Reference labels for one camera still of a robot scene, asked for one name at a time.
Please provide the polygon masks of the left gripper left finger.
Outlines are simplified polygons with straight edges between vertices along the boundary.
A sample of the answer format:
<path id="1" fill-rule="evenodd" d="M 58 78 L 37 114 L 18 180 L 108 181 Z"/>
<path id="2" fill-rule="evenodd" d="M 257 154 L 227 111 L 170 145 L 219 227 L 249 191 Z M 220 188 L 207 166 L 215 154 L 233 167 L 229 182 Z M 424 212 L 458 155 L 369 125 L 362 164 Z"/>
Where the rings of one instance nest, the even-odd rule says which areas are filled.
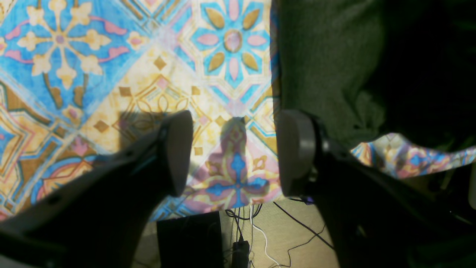
<path id="1" fill-rule="evenodd" d="M 192 114 L 171 113 L 157 130 L 2 221 L 7 266 L 129 268 L 156 207 L 185 190 L 192 139 Z"/>

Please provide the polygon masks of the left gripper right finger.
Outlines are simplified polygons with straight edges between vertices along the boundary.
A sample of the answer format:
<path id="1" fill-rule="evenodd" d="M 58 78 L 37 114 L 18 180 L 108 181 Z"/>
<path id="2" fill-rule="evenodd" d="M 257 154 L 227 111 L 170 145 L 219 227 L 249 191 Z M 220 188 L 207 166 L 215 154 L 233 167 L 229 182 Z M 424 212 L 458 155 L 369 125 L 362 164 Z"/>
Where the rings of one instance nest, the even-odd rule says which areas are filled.
<path id="1" fill-rule="evenodd" d="M 318 117 L 277 117 L 282 192 L 311 197 L 342 268 L 474 268 L 475 221 L 363 165 Z"/>

